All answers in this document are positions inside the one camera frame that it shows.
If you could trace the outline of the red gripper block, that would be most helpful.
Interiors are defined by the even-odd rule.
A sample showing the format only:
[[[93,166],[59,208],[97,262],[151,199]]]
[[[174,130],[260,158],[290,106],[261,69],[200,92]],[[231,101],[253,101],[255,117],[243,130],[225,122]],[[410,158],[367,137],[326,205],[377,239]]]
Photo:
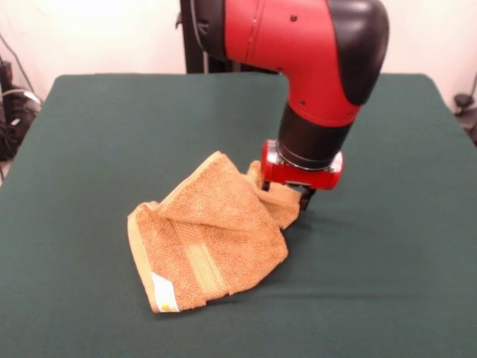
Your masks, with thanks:
[[[325,169],[312,171],[293,166],[282,158],[277,149],[277,141],[267,139],[262,147],[260,173],[262,190],[269,191],[272,183],[304,186],[300,196],[300,210],[306,210],[316,189],[334,189],[341,178],[344,158],[339,152],[331,165]]]

